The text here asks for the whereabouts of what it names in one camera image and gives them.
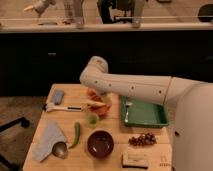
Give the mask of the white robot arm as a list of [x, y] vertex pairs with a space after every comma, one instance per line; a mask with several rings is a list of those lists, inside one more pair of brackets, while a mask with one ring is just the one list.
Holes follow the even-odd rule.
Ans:
[[173, 108], [173, 171], [213, 171], [213, 83], [111, 74], [107, 61], [99, 56], [88, 61], [80, 83], [99, 93], [112, 92]]

